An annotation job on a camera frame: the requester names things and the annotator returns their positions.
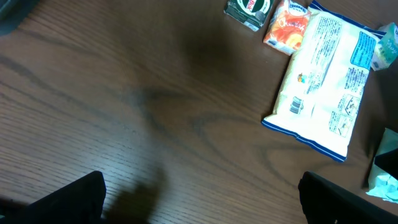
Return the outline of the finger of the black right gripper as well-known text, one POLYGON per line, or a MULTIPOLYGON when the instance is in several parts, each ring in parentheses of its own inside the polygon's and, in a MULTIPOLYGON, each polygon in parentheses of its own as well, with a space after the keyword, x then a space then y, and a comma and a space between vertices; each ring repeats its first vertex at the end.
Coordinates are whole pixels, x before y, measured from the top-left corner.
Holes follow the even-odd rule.
POLYGON ((398 177, 398 149, 390 152, 380 154, 375 157, 374 163, 376 166, 386 171, 388 174, 397 179, 398 177))

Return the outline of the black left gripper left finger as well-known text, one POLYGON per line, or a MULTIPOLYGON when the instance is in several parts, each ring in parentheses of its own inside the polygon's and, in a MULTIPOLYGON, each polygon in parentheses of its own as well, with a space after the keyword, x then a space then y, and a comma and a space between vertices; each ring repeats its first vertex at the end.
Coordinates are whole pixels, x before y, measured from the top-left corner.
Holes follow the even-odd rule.
POLYGON ((14 208, 1 223, 103 223, 105 196, 103 174, 93 171, 26 207, 14 208))

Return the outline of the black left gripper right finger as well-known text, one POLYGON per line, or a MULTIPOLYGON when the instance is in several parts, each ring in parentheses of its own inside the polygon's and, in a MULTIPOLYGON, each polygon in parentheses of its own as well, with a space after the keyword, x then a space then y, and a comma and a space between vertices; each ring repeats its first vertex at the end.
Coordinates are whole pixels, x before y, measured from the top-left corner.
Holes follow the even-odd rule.
POLYGON ((306 171, 298 184, 308 224, 397 224, 397 216, 306 171))

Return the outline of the orange tissue pack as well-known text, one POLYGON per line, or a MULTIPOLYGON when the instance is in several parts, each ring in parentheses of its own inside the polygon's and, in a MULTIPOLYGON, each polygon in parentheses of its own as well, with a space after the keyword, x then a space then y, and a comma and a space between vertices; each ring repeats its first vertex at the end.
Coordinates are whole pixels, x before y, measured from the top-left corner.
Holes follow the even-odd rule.
POLYGON ((263 42, 287 55, 296 52, 302 43, 311 12, 291 0, 281 0, 269 24, 263 42))

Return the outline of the cream wipes pack blue edges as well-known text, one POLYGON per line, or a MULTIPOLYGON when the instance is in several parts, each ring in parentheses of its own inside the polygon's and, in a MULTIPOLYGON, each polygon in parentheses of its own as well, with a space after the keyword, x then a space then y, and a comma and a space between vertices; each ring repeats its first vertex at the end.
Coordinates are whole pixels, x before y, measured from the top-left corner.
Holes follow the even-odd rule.
POLYGON ((385 32, 317 1, 290 59, 272 114, 262 124, 338 161, 346 160, 374 50, 385 32))

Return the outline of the teal white Kleenex tissue pack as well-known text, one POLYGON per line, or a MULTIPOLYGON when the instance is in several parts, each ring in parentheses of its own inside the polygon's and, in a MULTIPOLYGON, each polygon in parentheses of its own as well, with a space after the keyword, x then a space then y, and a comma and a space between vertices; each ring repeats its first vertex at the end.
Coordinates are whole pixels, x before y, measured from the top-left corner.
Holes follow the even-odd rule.
POLYGON ((394 22, 382 26, 380 31, 385 32, 384 37, 376 44, 371 68, 374 71, 384 70, 397 58, 397 26, 394 22))

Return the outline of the green soft wipes pack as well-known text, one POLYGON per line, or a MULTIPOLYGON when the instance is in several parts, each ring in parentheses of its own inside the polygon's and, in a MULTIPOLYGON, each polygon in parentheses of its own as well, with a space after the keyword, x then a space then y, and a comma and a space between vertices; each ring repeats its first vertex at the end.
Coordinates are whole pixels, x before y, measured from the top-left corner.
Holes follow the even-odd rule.
MULTIPOLYGON (((375 156, 384 155, 395 149, 397 149, 397 133, 386 128, 375 156)), ((374 159, 369 173, 366 194, 397 203, 397 179, 376 165, 375 161, 374 159)))

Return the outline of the black healing ointment box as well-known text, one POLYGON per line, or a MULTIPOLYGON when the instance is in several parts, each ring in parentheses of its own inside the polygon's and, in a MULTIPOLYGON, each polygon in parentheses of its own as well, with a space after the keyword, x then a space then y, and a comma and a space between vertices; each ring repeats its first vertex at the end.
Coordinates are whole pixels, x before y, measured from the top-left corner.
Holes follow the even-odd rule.
POLYGON ((264 25, 273 3, 273 0, 228 0, 224 13, 257 32, 264 25))

